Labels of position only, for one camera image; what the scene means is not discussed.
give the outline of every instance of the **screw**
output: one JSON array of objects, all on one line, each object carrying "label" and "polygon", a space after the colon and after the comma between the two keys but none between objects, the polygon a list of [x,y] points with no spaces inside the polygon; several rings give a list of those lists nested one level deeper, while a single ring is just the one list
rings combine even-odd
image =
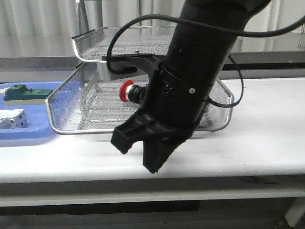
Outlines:
[{"label": "screw", "polygon": [[189,89],[189,93],[190,93],[190,94],[194,94],[195,91],[196,91],[195,88],[192,88],[192,87],[191,87],[191,88]]}]

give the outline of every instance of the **table surface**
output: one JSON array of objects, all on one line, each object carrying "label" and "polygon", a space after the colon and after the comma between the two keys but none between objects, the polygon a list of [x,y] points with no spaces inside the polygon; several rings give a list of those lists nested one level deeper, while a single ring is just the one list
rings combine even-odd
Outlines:
[{"label": "table surface", "polygon": [[[225,84],[237,98],[238,80]],[[152,175],[142,143],[122,155],[105,135],[0,141],[0,183],[305,174],[305,78],[245,80],[229,125],[196,132]]]}]

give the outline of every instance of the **blue tray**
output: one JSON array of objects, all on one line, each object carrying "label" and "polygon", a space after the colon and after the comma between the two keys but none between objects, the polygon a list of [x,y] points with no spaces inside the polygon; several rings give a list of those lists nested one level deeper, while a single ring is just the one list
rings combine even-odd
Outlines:
[{"label": "blue tray", "polygon": [[[0,89],[12,87],[16,84],[24,84],[29,89],[56,90],[61,83],[62,82],[2,83],[0,84]],[[28,123],[25,128],[0,129],[0,140],[37,139],[46,137],[47,135],[53,133],[49,125],[45,104],[6,106],[3,102],[3,98],[4,96],[0,95],[0,110],[24,109]]]}]

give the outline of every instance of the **robotic arm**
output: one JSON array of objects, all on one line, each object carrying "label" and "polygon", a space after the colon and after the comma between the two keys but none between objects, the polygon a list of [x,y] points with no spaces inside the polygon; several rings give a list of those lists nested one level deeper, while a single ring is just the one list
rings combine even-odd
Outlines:
[{"label": "robotic arm", "polygon": [[[243,31],[271,0],[186,0],[180,18]],[[115,128],[111,143],[126,154],[143,141],[143,165],[155,173],[197,128],[207,99],[236,35],[178,24],[165,58],[133,57],[149,75],[145,88],[132,89],[141,104]]]}]

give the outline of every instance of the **black cable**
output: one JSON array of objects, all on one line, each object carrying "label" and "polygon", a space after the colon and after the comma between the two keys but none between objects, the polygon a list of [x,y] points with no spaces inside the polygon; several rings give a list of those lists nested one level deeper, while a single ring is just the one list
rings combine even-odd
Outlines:
[{"label": "black cable", "polygon": [[131,27],[132,25],[134,25],[138,22],[141,22],[141,21],[144,21],[144,20],[152,20],[152,19],[171,21],[171,22],[175,22],[175,23],[183,24],[183,25],[197,26],[197,27],[202,27],[202,28],[211,29],[211,30],[218,31],[218,32],[224,32],[224,33],[228,33],[228,34],[231,34],[231,35],[243,36],[243,37],[274,37],[274,36],[279,36],[279,35],[283,35],[285,33],[288,33],[292,30],[295,30],[298,27],[305,24],[305,16],[304,16],[300,20],[296,21],[295,23],[293,23],[293,24],[291,24],[287,27],[284,27],[282,29],[279,29],[279,30],[267,31],[267,32],[247,32],[247,31],[225,29],[225,28],[221,28],[221,27],[217,27],[217,26],[213,26],[213,25],[203,24],[203,23],[200,23],[200,22],[181,19],[181,18],[167,16],[167,15],[160,15],[160,14],[145,15],[145,16],[141,16],[141,17],[138,17],[138,18],[135,18],[135,19],[131,20],[129,23],[127,23],[123,27],[121,27],[120,30],[117,31],[117,33],[114,35],[114,37],[113,37],[113,39],[112,39],[112,41],[109,45],[109,48],[108,48],[108,51],[107,51],[107,59],[106,59],[107,60],[107,68],[110,72],[115,73],[115,74],[125,74],[125,73],[132,73],[132,72],[136,71],[135,67],[125,68],[123,70],[114,70],[111,67],[112,50],[113,50],[113,47],[114,47],[116,41],[118,40],[118,38],[121,36],[121,34],[125,30],[127,30],[129,27]]},{"label": "black cable", "polygon": [[238,64],[235,62],[235,60],[232,58],[231,55],[229,55],[229,59],[234,64],[234,66],[235,66],[235,68],[236,68],[236,70],[237,70],[237,72],[239,74],[240,81],[242,83],[242,92],[240,94],[239,100],[237,100],[235,103],[232,103],[232,104],[220,104],[218,102],[215,102],[210,97],[208,97],[208,102],[209,103],[213,104],[214,106],[221,107],[221,108],[231,108],[231,107],[234,107],[234,106],[238,105],[240,103],[240,101],[242,100],[243,95],[244,95],[244,79],[243,79],[242,72],[240,71],[240,68],[238,67]]}]

